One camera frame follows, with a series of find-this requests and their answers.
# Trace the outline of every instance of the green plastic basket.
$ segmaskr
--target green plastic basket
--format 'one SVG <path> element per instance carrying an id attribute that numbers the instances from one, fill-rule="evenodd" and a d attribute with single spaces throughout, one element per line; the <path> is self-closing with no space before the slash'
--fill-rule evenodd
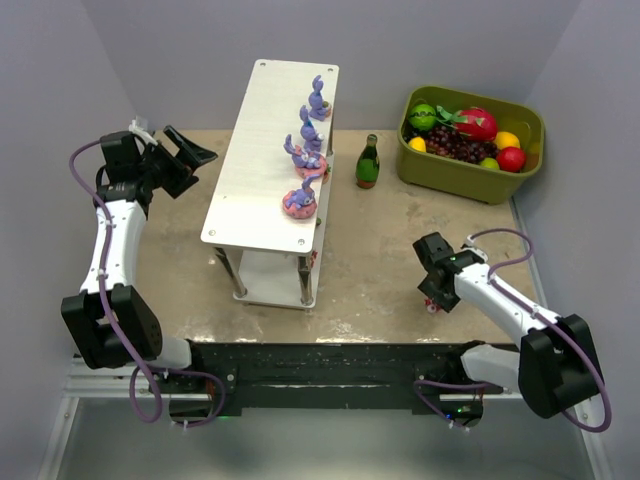
<path id="1" fill-rule="evenodd" d="M 503 172 L 413 150 L 404 141 L 403 132 L 408 125 L 408 112 L 420 103 L 428 103 L 434 108 L 441 105 L 449 112 L 470 107 L 486 109 L 495 117 L 499 130 L 518 136 L 520 147 L 527 154 L 524 168 L 520 173 Z M 424 86 L 414 90 L 407 101 L 398 127 L 398 141 L 400 151 L 396 168 L 404 182 L 498 204 L 511 197 L 522 182 L 542 166 L 544 124 L 538 114 L 522 105 L 449 88 Z"/>

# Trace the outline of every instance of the toy figurine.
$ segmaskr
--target toy figurine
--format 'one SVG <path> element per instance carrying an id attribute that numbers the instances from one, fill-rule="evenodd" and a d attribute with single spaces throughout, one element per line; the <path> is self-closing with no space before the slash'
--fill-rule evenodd
<path id="1" fill-rule="evenodd" d="M 311 120 L 309 120 L 309 112 L 305 105 L 300 107 L 300 120 L 304 122 L 300 128 L 300 135 L 302 135 L 302 138 L 305 140 L 304 149 L 307 152 L 319 152 L 322 148 L 324 135 L 316 132 Z"/>
<path id="2" fill-rule="evenodd" d="M 309 116 L 316 120 L 324 121 L 325 118 L 329 118 L 331 115 L 331 105 L 322 99 L 322 93 L 320 92 L 324 87 L 324 82 L 320 80 L 320 75 L 313 79 L 311 85 L 313 86 L 313 92 L 309 95 L 309 105 L 311 105 Z"/>
<path id="3" fill-rule="evenodd" d="M 310 175 L 302 181 L 302 188 L 291 190 L 282 199 L 284 211 L 293 218 L 309 218 L 318 208 L 316 203 L 316 192 L 311 188 L 311 182 L 320 175 Z"/>
<path id="4" fill-rule="evenodd" d="M 284 141 L 284 149 L 291 154 L 291 159 L 296 167 L 296 172 L 302 178 L 310 175 L 324 175 L 327 171 L 327 161 L 319 152 L 305 152 L 300 145 L 295 148 L 291 143 L 291 134 Z"/>

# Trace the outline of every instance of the green bottle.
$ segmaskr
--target green bottle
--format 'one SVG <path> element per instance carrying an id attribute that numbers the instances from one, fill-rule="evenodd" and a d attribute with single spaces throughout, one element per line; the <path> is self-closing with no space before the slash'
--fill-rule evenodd
<path id="1" fill-rule="evenodd" d="M 356 164 L 356 181 L 360 188 L 371 188 L 378 180 L 380 172 L 380 159 L 378 158 L 378 150 L 376 149 L 378 137 L 374 134 L 367 136 L 367 146 L 358 157 Z"/>

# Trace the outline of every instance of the grapes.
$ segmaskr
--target grapes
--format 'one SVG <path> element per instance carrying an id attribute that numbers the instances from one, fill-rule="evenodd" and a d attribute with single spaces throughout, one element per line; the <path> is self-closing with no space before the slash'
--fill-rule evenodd
<path id="1" fill-rule="evenodd" d="M 413 130 L 407 125 L 403 132 L 405 142 L 421 136 L 427 152 L 461 162 L 476 164 L 487 157 L 496 158 L 500 150 L 493 142 L 471 142 L 467 136 L 446 125 L 436 125 L 428 132 Z"/>

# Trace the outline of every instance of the lemon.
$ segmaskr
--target lemon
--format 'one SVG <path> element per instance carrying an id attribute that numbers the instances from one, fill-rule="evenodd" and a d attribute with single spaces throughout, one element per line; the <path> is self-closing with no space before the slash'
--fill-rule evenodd
<path id="1" fill-rule="evenodd" d="M 424 140 L 422 137 L 415 137 L 409 140 L 409 146 L 419 152 L 427 151 L 427 144 L 424 143 Z"/>
<path id="2" fill-rule="evenodd" d="M 500 150 L 507 147 L 520 148 L 520 140 L 511 132 L 498 132 L 493 141 Z"/>

